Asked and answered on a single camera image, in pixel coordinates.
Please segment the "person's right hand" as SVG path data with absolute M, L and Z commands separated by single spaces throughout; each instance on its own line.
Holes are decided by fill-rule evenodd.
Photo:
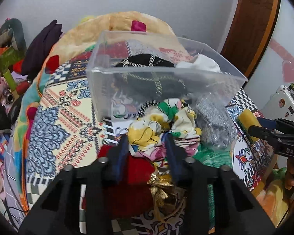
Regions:
M 294 159 L 292 158 L 288 158 L 287 160 L 284 186 L 287 190 L 292 189 L 294 186 Z

